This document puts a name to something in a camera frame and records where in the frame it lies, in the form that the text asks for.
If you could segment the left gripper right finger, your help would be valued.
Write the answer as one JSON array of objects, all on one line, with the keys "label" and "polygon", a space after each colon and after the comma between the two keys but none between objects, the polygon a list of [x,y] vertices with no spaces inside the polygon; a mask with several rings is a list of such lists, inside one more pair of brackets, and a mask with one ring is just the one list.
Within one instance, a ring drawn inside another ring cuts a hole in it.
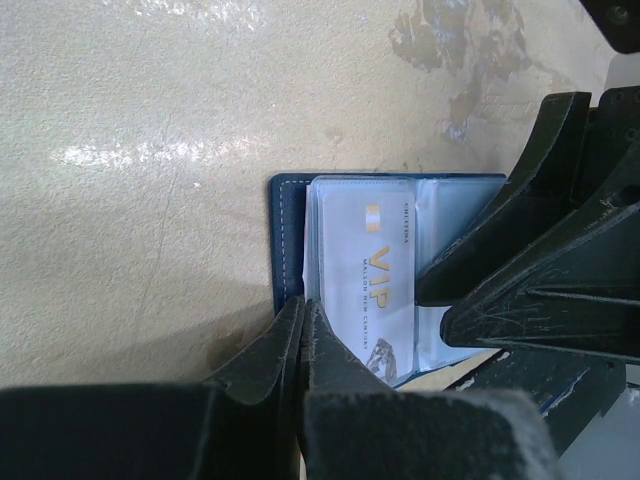
[{"label": "left gripper right finger", "polygon": [[397,391],[306,305],[302,455],[310,479],[552,479],[555,448],[514,390]]}]

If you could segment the silver VIP card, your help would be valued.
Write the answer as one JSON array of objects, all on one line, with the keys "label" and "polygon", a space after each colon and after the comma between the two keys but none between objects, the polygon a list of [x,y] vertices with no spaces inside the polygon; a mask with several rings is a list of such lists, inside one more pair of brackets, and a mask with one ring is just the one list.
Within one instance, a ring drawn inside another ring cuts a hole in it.
[{"label": "silver VIP card", "polygon": [[395,385],[413,370],[413,192],[333,189],[320,220],[320,297],[331,328],[369,371]]}]

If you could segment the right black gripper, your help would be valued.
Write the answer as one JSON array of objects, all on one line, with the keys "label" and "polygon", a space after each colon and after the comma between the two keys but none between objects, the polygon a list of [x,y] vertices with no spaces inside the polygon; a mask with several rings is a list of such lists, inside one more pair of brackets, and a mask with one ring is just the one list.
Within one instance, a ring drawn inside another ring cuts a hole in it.
[{"label": "right black gripper", "polygon": [[591,97],[568,92],[543,99],[505,184],[419,276],[418,305],[449,306],[464,298],[568,213],[580,163],[582,207],[639,142],[638,85],[606,90],[593,108]]}]

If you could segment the navy blue card holder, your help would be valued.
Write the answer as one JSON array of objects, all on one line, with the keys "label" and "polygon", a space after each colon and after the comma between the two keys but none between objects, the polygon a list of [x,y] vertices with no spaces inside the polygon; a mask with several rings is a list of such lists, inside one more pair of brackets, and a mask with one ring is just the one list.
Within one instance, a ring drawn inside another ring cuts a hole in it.
[{"label": "navy blue card holder", "polygon": [[[403,185],[414,195],[415,276],[479,216],[503,186],[501,174],[282,173],[268,186],[274,305],[301,295],[321,302],[320,204],[325,193],[355,186],[375,191]],[[413,370],[392,387],[475,355],[440,337],[445,307],[420,307],[414,293]]]}]

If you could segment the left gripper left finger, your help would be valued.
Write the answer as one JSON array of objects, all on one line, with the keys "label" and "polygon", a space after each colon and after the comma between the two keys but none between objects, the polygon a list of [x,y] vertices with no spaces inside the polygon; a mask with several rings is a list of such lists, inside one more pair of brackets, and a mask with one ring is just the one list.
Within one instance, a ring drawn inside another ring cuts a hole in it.
[{"label": "left gripper left finger", "polygon": [[305,302],[195,383],[39,386],[1,393],[5,479],[295,479]]}]

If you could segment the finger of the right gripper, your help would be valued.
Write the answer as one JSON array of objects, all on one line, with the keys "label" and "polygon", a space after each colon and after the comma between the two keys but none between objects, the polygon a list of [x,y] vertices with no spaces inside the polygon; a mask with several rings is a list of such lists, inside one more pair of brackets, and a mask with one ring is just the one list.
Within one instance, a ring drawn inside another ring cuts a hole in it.
[{"label": "finger of the right gripper", "polygon": [[639,358],[639,187],[601,193],[449,309],[450,346]]}]

